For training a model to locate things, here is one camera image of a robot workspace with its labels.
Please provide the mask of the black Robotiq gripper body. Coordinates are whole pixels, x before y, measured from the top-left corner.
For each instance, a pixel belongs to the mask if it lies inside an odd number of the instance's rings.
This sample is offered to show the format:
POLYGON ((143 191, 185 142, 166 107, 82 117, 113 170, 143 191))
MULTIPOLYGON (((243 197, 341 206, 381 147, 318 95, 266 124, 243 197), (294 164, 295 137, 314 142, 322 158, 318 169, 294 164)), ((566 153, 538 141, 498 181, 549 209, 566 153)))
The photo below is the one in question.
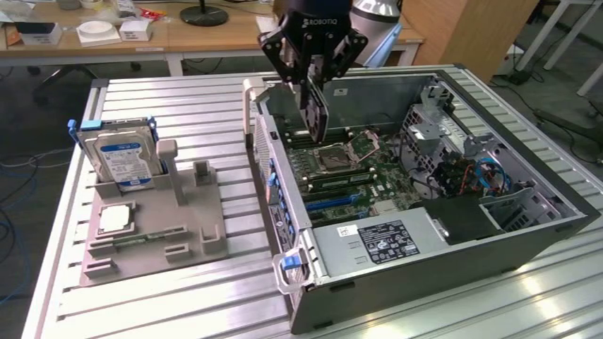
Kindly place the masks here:
POLYGON ((285 1, 279 28, 299 57, 333 54, 351 31, 350 1, 285 1))

